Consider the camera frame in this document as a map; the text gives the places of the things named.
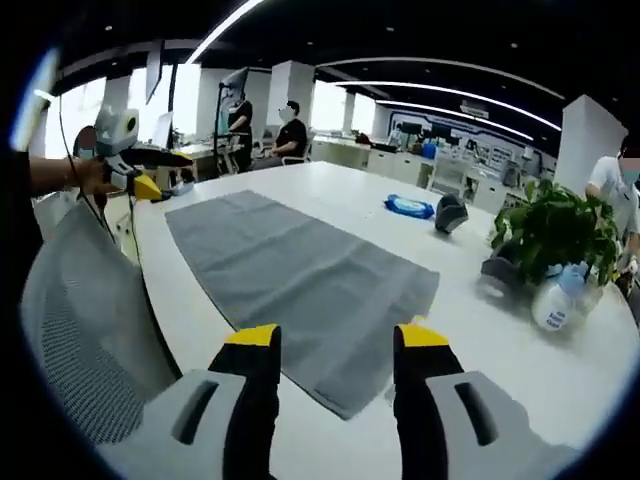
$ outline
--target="window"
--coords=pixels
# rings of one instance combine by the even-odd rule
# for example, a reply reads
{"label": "window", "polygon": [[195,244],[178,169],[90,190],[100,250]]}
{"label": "window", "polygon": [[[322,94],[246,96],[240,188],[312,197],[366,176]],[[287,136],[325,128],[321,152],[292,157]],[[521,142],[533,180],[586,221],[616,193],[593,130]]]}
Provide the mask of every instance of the window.
{"label": "window", "polygon": [[311,106],[311,128],[342,130],[347,91],[342,87],[316,80]]}
{"label": "window", "polygon": [[196,133],[199,90],[200,65],[178,65],[173,94],[173,126],[185,135]]}
{"label": "window", "polygon": [[93,80],[62,94],[62,127],[60,129],[60,97],[51,102],[47,112],[44,154],[47,158],[62,158],[73,144],[80,130],[93,125],[104,97],[106,78]]}
{"label": "window", "polygon": [[138,68],[133,71],[129,82],[129,101],[127,102],[127,108],[137,108],[140,112],[138,140],[141,142],[151,140],[158,117],[168,111],[171,65],[162,67],[162,78],[148,105],[145,105],[146,75],[146,68]]}
{"label": "window", "polygon": [[375,100],[356,93],[351,128],[358,130],[360,133],[371,135],[373,132],[373,117],[375,116],[375,111]]}

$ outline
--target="black ceiling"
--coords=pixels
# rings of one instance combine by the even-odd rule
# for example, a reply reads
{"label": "black ceiling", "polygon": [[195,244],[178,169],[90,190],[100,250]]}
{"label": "black ceiling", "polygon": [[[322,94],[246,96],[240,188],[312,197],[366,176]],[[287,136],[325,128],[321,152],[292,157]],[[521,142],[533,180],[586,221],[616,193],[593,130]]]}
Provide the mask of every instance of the black ceiling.
{"label": "black ceiling", "polygon": [[[181,0],[164,6],[119,0],[101,5],[68,25],[62,66],[155,38],[202,39],[241,3]],[[630,8],[631,2],[624,0],[264,0],[225,32],[203,61],[205,66],[270,67],[290,59],[312,65],[386,56],[453,60],[526,78],[565,99],[460,66],[365,62],[335,68],[361,80],[473,92],[558,125],[562,108],[586,93],[630,126],[640,106],[640,41],[634,36]],[[107,25],[113,28],[106,31]],[[180,60],[188,53],[172,55]],[[109,68],[111,63],[104,62],[102,74]],[[381,90],[393,100],[459,110],[460,97],[451,94]],[[501,107],[489,106],[489,113],[490,120],[527,133],[536,142],[547,137],[552,146],[545,149],[557,150],[559,135],[553,129]]]}

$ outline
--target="green leaves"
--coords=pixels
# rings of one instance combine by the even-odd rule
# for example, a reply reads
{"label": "green leaves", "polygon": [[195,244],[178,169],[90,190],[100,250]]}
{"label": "green leaves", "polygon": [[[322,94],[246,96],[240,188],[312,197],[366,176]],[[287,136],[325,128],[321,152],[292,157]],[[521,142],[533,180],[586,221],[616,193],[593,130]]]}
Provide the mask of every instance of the green leaves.
{"label": "green leaves", "polygon": [[596,197],[583,200],[549,180],[541,180],[537,192],[534,187],[530,182],[525,188],[529,205],[500,211],[491,246],[503,245],[510,229],[517,245],[516,264],[534,284],[545,278],[549,266],[583,260],[598,269],[598,284],[606,284],[616,261],[617,230],[611,206]]}

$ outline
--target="blue wet wipes package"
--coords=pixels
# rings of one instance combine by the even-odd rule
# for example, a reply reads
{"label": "blue wet wipes package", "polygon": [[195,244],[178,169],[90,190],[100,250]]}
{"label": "blue wet wipes package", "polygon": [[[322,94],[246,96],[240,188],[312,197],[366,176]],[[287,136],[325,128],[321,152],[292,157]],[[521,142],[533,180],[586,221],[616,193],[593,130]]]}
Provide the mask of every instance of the blue wet wipes package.
{"label": "blue wet wipes package", "polygon": [[395,194],[387,197],[384,206],[392,212],[415,218],[429,218],[435,213],[433,207],[428,203],[410,200]]}

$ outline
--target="black shirt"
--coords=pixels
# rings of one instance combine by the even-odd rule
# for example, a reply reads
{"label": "black shirt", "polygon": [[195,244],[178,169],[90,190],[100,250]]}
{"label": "black shirt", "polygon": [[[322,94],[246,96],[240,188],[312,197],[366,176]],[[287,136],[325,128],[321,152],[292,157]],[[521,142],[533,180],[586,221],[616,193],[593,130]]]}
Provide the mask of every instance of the black shirt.
{"label": "black shirt", "polygon": [[283,154],[287,157],[302,157],[307,148],[307,127],[297,118],[287,123],[276,138],[276,147],[281,147],[289,142],[297,142],[298,146],[292,152]]}
{"label": "black shirt", "polygon": [[9,260],[9,296],[14,308],[22,297],[31,265],[42,246],[42,234],[31,205],[31,172],[29,155],[16,153],[8,162],[9,172],[5,173],[6,182],[3,196],[8,206],[9,245],[4,254]]}
{"label": "black shirt", "polygon": [[242,105],[238,107],[235,112],[229,112],[229,127],[236,123],[240,117],[247,117],[247,121],[240,127],[236,128],[234,132],[248,133],[249,135],[242,135],[239,138],[239,142],[243,145],[251,144],[251,120],[253,118],[253,105],[248,100],[245,100]]}

